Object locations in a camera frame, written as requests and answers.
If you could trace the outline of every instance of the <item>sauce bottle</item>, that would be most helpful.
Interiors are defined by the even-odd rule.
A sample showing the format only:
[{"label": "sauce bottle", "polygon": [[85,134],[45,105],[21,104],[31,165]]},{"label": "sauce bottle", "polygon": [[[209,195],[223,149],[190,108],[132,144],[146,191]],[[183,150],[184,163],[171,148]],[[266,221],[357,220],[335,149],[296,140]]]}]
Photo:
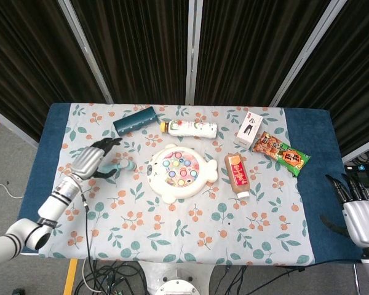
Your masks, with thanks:
[{"label": "sauce bottle", "polygon": [[238,152],[236,154],[229,153],[224,157],[224,162],[232,191],[236,193],[238,198],[249,197],[250,183],[242,156]]},{"label": "sauce bottle", "polygon": [[160,130],[161,132],[168,133],[173,136],[216,138],[217,124],[172,120],[170,122],[161,122]]}]

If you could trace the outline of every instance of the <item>floral tablecloth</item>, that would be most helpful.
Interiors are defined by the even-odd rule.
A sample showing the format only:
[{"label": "floral tablecloth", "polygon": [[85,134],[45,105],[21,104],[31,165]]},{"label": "floral tablecloth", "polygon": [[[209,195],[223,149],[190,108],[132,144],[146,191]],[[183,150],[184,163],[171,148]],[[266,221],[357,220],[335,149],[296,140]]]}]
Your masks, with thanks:
[{"label": "floral tablecloth", "polygon": [[[113,122],[148,105],[72,104],[54,186],[71,162],[103,137],[117,137]],[[180,138],[162,134],[153,123],[123,137],[101,165],[130,159],[137,169],[109,179],[90,179],[88,198],[90,249],[106,260],[200,262],[206,264],[306,265],[314,261],[296,178],[268,156],[246,151],[233,141],[247,111],[264,117],[258,136],[267,131],[289,144],[282,108],[224,106],[153,106],[159,120],[216,122],[218,136]],[[219,178],[194,197],[165,204],[146,180],[151,155],[167,144],[194,148],[206,161],[218,161]],[[224,156],[240,152],[250,178],[250,198],[238,199],[229,185]],[[40,256],[85,258],[85,212],[81,198],[58,220]]]}]

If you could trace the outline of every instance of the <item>snack bag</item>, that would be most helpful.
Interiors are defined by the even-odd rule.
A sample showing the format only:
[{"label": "snack bag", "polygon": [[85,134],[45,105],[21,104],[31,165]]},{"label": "snack bag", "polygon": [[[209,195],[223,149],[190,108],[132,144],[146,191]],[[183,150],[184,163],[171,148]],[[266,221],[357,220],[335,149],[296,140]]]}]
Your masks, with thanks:
[{"label": "snack bag", "polygon": [[268,132],[262,134],[261,138],[254,145],[253,151],[263,152],[270,156],[285,166],[295,176],[298,176],[302,167],[310,159],[309,155],[293,149],[281,140],[270,135]]}]

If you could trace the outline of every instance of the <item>white robotic arm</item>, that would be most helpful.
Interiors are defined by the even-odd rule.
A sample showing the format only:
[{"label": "white robotic arm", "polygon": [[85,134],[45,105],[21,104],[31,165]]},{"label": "white robotic arm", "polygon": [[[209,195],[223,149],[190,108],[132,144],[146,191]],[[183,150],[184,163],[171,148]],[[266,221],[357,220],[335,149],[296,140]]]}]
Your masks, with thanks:
[{"label": "white robotic arm", "polygon": [[104,156],[114,145],[120,145],[121,138],[113,140],[104,138],[85,148],[71,166],[71,173],[55,187],[48,199],[38,210],[37,222],[20,219],[11,225],[6,234],[0,237],[0,264],[18,256],[26,245],[29,249],[38,250],[43,247],[56,227],[57,220],[81,191],[81,183],[90,177],[109,178],[116,169],[101,173],[97,168]]},{"label": "white robotic arm", "polygon": [[369,279],[369,195],[360,181],[346,175],[349,191],[337,179],[326,175],[335,189],[336,196],[342,206],[342,213],[351,240],[362,248],[361,261],[365,266]]}]

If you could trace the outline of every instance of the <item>small white box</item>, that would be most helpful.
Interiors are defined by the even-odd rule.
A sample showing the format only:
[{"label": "small white box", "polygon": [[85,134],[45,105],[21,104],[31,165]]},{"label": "small white box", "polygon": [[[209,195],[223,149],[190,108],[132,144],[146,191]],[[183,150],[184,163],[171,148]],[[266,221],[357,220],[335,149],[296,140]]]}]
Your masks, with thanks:
[{"label": "small white box", "polygon": [[263,117],[252,112],[247,112],[242,126],[235,137],[234,143],[249,149],[256,137],[257,131],[263,121]]}]

